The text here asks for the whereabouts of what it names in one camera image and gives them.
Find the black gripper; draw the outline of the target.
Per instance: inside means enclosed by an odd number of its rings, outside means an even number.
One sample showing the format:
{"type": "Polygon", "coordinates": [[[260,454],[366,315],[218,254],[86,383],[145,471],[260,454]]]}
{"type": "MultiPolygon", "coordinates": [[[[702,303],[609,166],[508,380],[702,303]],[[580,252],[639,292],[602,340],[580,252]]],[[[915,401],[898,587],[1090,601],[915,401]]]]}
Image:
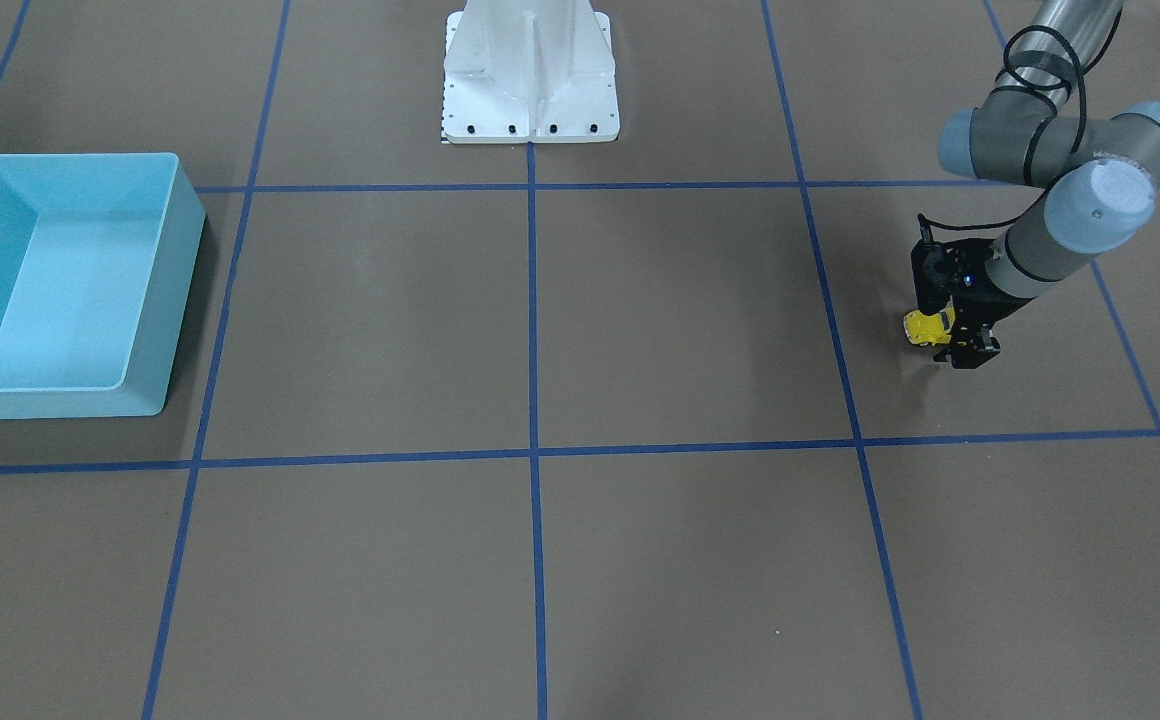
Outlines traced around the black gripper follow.
{"type": "Polygon", "coordinates": [[[992,241],[988,238],[945,243],[920,240],[909,250],[918,313],[929,317],[954,306],[967,311],[973,322],[955,323],[950,341],[931,357],[935,363],[973,370],[996,359],[1001,343],[993,334],[992,323],[1031,301],[996,286],[989,278],[989,259],[992,241]]]}

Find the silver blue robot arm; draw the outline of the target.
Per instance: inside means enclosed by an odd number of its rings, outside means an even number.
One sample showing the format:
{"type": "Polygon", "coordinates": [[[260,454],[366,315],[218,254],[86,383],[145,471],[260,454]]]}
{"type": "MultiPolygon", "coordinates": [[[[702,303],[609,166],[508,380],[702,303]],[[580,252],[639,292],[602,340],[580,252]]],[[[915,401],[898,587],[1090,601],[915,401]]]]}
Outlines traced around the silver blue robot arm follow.
{"type": "Polygon", "coordinates": [[[1002,49],[995,85],[938,138],[947,172],[1041,190],[1018,217],[933,237],[919,217],[909,252],[909,346],[976,369],[999,356],[993,327],[1083,266],[1128,242],[1155,211],[1160,102],[1092,119],[1087,77],[1121,24],[1119,1],[1046,1],[1002,49]]]}

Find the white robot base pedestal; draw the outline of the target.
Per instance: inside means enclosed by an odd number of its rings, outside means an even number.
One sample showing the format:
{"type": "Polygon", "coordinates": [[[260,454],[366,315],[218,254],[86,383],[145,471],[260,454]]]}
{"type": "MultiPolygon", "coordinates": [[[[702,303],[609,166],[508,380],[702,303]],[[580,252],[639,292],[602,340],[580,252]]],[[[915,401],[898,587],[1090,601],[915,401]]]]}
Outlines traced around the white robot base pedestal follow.
{"type": "Polygon", "coordinates": [[[444,41],[443,141],[617,140],[612,24],[589,1],[467,1],[444,41]]]}

